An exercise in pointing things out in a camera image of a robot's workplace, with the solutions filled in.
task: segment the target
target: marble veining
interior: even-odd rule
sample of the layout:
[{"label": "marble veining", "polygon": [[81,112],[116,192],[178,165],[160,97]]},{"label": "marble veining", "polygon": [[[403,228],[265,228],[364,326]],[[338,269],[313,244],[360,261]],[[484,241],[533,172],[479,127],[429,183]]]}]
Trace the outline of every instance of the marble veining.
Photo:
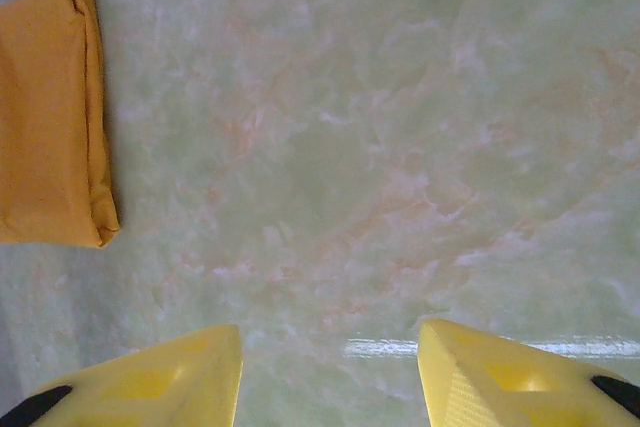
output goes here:
[{"label": "marble veining", "polygon": [[640,0],[97,1],[123,230],[0,247],[2,410],[221,322],[237,425],[428,425],[434,316],[640,382]]}]

